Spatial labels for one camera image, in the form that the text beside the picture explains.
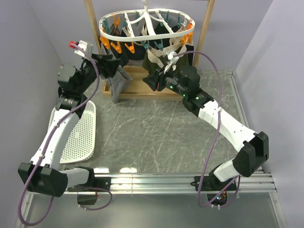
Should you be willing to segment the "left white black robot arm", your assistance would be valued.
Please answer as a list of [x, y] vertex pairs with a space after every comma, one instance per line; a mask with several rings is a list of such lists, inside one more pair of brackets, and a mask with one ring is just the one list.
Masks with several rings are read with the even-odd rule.
[[53, 122], [38, 151], [29, 163], [22, 162], [18, 174], [25, 190], [60, 197], [67, 188], [79, 185], [90, 191], [96, 185], [92, 168], [76, 167], [59, 171], [60, 158], [74, 127], [81, 119], [88, 98], [87, 88], [101, 76], [113, 77], [119, 67], [119, 59], [110, 54], [92, 54], [93, 66], [83, 58], [81, 67], [62, 65], [57, 74], [59, 98]]

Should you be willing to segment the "white round clip hanger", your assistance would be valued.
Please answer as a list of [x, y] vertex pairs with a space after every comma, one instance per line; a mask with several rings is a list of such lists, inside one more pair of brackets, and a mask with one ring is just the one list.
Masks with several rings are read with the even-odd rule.
[[[143, 9], [122, 10], [109, 13], [99, 20], [100, 36], [112, 41], [134, 42], [165, 38], [183, 37], [193, 32], [195, 21], [186, 13], [174, 9], [148, 8], [146, 0], [143, 1]], [[184, 27], [183, 31], [174, 32], [169, 25], [170, 17], [177, 17], [177, 25]], [[123, 25], [129, 31], [128, 37], [116, 37], [111, 35], [110, 23], [115, 26]], [[146, 35], [137, 35], [134, 27], [143, 24], [147, 28]]]

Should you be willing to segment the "grey striped boxer underwear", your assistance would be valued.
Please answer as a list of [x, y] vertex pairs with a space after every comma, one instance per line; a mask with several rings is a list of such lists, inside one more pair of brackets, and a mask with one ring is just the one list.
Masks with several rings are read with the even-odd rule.
[[105, 76], [104, 73], [100, 74], [100, 77], [104, 79], [106, 84], [110, 87], [112, 102], [117, 104], [120, 102], [119, 96], [121, 92], [129, 87], [133, 79], [123, 69], [122, 59], [115, 57], [111, 50], [106, 50], [103, 44], [101, 44], [101, 54], [110, 54], [113, 56], [112, 59], [120, 60], [120, 65], [113, 77]]

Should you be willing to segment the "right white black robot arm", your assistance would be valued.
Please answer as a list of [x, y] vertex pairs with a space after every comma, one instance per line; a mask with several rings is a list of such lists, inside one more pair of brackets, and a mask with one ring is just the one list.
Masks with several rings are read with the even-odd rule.
[[200, 75], [193, 66], [179, 70], [157, 69], [143, 79], [153, 91], [167, 88], [182, 96], [184, 107], [216, 128], [235, 148], [237, 155], [214, 168], [207, 177], [208, 190], [220, 190], [236, 176], [250, 177], [269, 158], [269, 137], [256, 133], [228, 114], [200, 87]]

